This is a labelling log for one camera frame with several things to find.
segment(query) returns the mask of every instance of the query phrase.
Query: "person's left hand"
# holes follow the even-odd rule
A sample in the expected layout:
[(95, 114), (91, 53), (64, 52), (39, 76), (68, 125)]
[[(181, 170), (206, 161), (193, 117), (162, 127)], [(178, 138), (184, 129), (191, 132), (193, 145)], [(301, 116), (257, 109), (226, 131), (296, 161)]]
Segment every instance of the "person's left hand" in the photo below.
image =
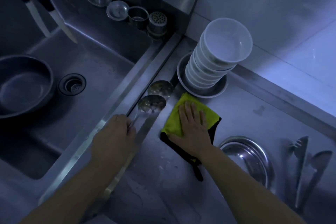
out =
[(114, 115), (93, 138), (91, 162), (104, 169), (116, 164), (121, 167), (135, 147), (136, 129), (127, 132), (130, 124), (127, 116)]

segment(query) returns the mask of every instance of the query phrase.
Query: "stack of bowls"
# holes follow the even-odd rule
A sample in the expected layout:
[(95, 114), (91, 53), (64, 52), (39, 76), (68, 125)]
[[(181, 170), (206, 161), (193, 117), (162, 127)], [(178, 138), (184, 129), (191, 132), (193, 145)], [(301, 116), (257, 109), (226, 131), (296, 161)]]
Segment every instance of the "stack of bowls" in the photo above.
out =
[(219, 18), (208, 24), (185, 69), (188, 84), (199, 92), (213, 86), (252, 51), (252, 37), (240, 22)]

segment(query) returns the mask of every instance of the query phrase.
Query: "hand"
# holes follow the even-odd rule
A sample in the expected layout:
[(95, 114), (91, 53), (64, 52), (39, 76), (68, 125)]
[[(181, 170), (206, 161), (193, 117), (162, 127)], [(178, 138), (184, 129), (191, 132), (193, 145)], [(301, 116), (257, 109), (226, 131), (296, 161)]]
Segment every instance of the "hand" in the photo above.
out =
[(115, 165), (121, 167), (135, 147), (135, 128), (127, 132), (130, 124), (127, 116), (114, 115), (93, 138), (91, 162), (107, 169)]
[(203, 155), (212, 148), (205, 113), (198, 112), (194, 103), (185, 102), (178, 108), (184, 138), (169, 135), (170, 141), (190, 155), (202, 161)]

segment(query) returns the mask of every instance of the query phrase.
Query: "pan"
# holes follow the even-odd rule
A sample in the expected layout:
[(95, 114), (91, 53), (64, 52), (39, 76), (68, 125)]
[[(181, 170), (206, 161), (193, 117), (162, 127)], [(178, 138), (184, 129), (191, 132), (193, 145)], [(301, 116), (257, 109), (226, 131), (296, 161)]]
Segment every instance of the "pan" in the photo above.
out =
[(36, 111), (55, 92), (49, 65), (26, 55), (0, 57), (0, 119)]

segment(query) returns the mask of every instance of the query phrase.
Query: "yellow cloth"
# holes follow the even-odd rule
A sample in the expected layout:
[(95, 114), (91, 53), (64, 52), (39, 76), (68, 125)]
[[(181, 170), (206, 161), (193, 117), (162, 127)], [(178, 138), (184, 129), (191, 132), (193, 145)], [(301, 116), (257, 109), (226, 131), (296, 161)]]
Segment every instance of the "yellow cloth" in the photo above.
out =
[(161, 132), (164, 132), (167, 135), (175, 134), (180, 137), (183, 136), (182, 126), (181, 126), (181, 121), (180, 121), (180, 116), (179, 116), (179, 106), (186, 101), (194, 102), (197, 107), (197, 110), (198, 111), (202, 110), (205, 113), (207, 117), (207, 122), (208, 122), (208, 129), (211, 128), (219, 120), (220, 117), (217, 113), (215, 113), (205, 104), (198, 101), (192, 95), (188, 93), (183, 93), (180, 100), (176, 103), (173, 110), (171, 111), (171, 114)]

